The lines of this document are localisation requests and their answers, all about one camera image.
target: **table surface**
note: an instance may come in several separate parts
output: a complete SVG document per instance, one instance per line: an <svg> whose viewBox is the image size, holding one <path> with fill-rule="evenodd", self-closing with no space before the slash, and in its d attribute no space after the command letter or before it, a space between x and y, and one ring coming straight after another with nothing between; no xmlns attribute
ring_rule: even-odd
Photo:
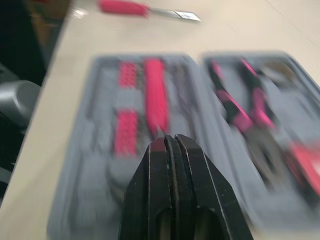
<svg viewBox="0 0 320 240"><path fill-rule="evenodd" d="M151 15L103 14L96 0L75 0L47 72L27 137L0 209L3 240L45 240L55 189L91 61L103 54L281 50L320 83L320 1L147 0L195 12L201 23ZM254 233L255 239L320 239L320 232Z"/></svg>

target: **screwdriver handle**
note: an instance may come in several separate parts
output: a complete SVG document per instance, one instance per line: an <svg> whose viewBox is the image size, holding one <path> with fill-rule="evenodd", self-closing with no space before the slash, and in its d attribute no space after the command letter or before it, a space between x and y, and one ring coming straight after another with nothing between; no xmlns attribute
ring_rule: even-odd
<svg viewBox="0 0 320 240"><path fill-rule="evenodd" d="M158 137L167 133L169 127L164 63L158 58L148 58L144 71L146 123L152 135Z"/></svg>
<svg viewBox="0 0 320 240"><path fill-rule="evenodd" d="M149 8L146 5L125 0L99 0L100 9L105 13L139 15L146 17Z"/></svg>

